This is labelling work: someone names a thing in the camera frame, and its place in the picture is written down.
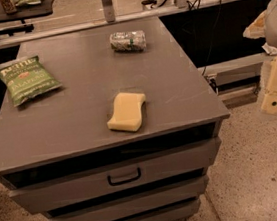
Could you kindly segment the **brown box in background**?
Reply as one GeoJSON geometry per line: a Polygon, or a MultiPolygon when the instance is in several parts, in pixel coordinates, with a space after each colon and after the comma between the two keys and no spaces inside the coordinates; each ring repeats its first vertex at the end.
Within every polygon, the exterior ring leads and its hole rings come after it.
{"type": "Polygon", "coordinates": [[[16,5],[13,0],[0,0],[0,4],[2,5],[4,12],[8,15],[16,12],[16,5]]]}

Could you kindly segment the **yellow sponge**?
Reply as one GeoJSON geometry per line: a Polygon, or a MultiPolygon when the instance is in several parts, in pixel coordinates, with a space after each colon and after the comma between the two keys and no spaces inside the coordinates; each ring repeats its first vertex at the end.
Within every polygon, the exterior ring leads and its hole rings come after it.
{"type": "Polygon", "coordinates": [[[114,99],[113,115],[107,122],[109,130],[136,132],[142,124],[141,107],[146,100],[143,93],[117,94],[114,99]]]}

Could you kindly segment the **white packet on ledge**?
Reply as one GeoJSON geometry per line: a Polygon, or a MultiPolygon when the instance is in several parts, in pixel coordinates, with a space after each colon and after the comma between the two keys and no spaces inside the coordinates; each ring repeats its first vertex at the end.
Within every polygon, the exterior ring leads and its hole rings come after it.
{"type": "Polygon", "coordinates": [[[270,56],[277,55],[277,48],[268,45],[267,43],[262,45],[263,50],[270,56]]]}

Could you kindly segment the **green bag in background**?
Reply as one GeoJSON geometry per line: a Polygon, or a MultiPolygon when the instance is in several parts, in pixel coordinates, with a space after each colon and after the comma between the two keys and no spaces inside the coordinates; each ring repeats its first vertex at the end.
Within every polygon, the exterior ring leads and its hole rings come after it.
{"type": "Polygon", "coordinates": [[[38,5],[41,2],[41,0],[18,0],[16,6],[38,5]]]}

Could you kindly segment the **green jalapeno chip bag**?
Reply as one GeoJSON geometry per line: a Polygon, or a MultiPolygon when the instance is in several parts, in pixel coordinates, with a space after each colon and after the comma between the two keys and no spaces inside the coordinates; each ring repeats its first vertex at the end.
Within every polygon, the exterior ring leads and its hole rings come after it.
{"type": "Polygon", "coordinates": [[[0,64],[0,79],[7,86],[14,106],[62,86],[38,56],[20,57],[0,64]]]}

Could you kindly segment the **silver green 7up can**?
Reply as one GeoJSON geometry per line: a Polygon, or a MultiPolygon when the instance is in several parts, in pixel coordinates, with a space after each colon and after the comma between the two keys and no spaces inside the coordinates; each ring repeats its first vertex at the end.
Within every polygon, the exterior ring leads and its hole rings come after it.
{"type": "Polygon", "coordinates": [[[143,51],[147,46],[144,31],[133,30],[112,33],[109,39],[110,47],[117,52],[143,51]]]}

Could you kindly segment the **dark background table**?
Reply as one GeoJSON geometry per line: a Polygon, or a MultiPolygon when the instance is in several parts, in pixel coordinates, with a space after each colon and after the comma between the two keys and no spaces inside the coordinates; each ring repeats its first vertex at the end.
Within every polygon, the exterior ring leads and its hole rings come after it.
{"type": "Polygon", "coordinates": [[[40,4],[17,6],[15,13],[7,14],[0,4],[0,23],[49,16],[53,13],[54,0],[41,0],[40,4]]]}

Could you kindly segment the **grey drawer cabinet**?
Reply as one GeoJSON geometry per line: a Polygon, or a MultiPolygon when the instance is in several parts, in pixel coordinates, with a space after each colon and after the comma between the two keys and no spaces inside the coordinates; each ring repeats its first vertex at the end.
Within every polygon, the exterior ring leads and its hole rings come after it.
{"type": "Polygon", "coordinates": [[[170,221],[199,209],[227,108],[161,20],[120,30],[144,31],[146,50],[113,51],[106,27],[20,47],[63,85],[0,110],[0,183],[28,212],[49,221],[170,221]],[[146,95],[136,132],[107,127],[121,92],[146,95]],[[139,180],[108,185],[108,176],[136,168],[139,180]]]}

